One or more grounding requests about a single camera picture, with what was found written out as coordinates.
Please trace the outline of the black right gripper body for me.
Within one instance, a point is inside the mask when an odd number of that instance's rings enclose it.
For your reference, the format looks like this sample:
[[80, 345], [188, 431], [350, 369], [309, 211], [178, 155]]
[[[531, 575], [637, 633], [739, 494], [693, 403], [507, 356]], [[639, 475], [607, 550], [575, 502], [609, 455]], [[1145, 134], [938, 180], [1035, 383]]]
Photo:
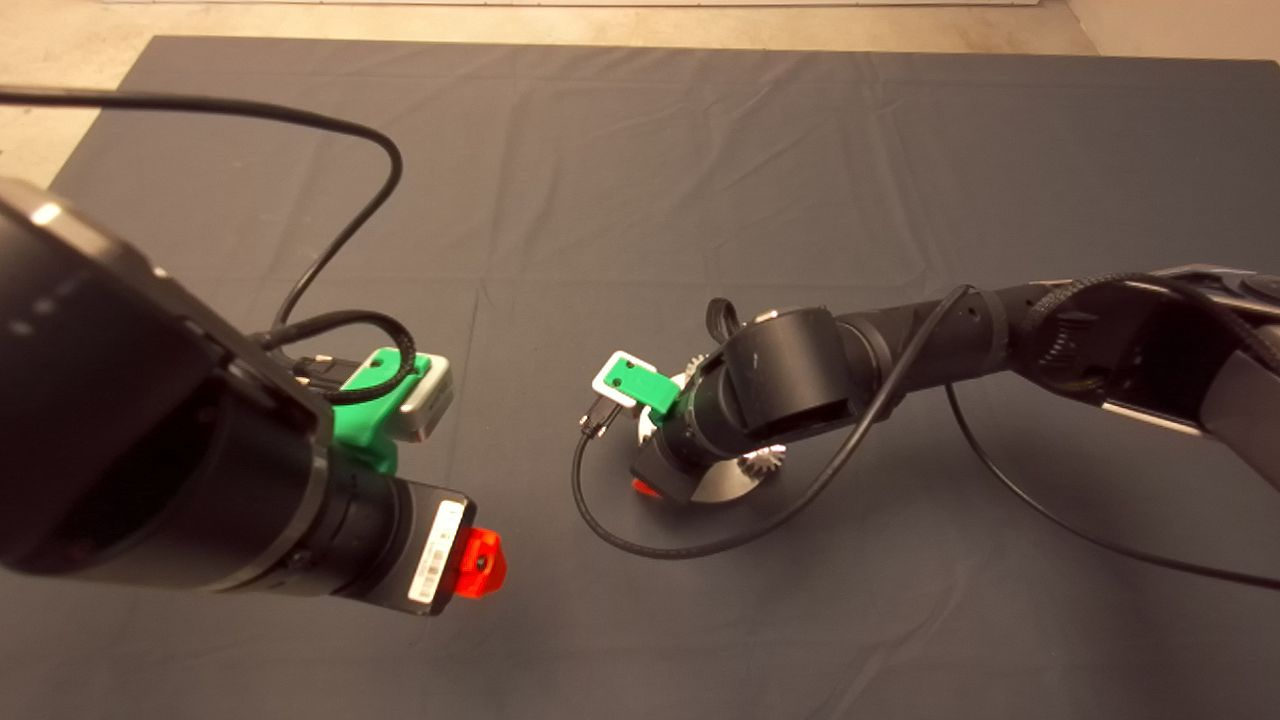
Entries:
[[704, 457], [699, 447], [682, 438], [650, 436], [632, 459], [632, 477], [659, 497], [687, 505], [712, 466], [712, 457]]

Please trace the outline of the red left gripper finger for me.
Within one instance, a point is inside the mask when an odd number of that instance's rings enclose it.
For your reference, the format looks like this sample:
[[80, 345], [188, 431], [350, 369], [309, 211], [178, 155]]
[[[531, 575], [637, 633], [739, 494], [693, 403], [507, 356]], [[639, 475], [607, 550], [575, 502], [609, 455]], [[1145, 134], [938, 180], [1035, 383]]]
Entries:
[[498, 592], [507, 575], [506, 553], [498, 533], [468, 528], [458, 565], [458, 596], [480, 600]]

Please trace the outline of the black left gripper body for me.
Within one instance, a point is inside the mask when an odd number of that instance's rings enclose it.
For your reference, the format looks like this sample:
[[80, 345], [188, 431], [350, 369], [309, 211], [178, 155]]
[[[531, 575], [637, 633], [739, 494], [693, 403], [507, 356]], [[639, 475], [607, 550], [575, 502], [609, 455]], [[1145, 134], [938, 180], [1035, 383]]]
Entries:
[[393, 488], [396, 532], [378, 578], [378, 605], [436, 616], [453, 600], [475, 502], [453, 489], [399, 478]]

